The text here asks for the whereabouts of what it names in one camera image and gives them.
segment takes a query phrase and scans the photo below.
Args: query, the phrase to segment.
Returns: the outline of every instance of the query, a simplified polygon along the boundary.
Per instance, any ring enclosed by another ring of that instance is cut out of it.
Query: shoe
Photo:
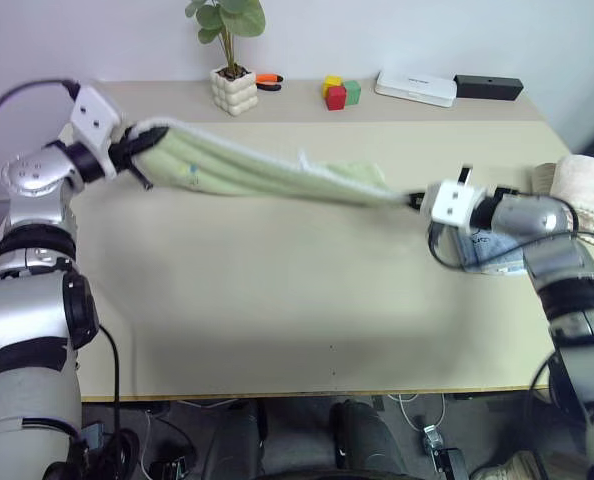
[[[470,480],[541,480],[541,477],[533,454],[520,451],[503,465],[476,471]]]

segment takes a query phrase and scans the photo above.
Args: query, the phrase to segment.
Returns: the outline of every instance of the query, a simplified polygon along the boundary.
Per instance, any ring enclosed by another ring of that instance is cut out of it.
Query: orange scissors
[[[276,73],[260,73],[257,75],[257,88],[259,90],[267,90],[269,92],[276,92],[281,90],[279,82],[283,82],[284,77]]]

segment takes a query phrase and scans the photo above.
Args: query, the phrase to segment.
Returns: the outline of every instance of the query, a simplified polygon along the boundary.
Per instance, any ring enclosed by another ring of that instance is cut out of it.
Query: red block
[[[346,89],[344,87],[330,87],[326,95],[328,110],[343,110],[346,105]]]

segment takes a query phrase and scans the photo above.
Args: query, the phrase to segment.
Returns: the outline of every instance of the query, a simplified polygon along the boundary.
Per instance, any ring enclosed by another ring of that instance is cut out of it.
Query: yellow block
[[[341,77],[335,77],[334,75],[327,75],[324,79],[324,85],[322,85],[322,93],[324,94],[324,98],[328,94],[328,89],[330,87],[339,87],[341,86],[342,79]]]

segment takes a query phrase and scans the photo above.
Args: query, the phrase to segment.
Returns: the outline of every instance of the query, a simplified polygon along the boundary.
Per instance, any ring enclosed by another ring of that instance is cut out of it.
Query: beige towel
[[[594,158],[569,155],[556,165],[546,163],[535,168],[533,192],[549,193],[568,201],[579,215],[582,230],[594,232]],[[594,244],[594,239],[584,238]]]

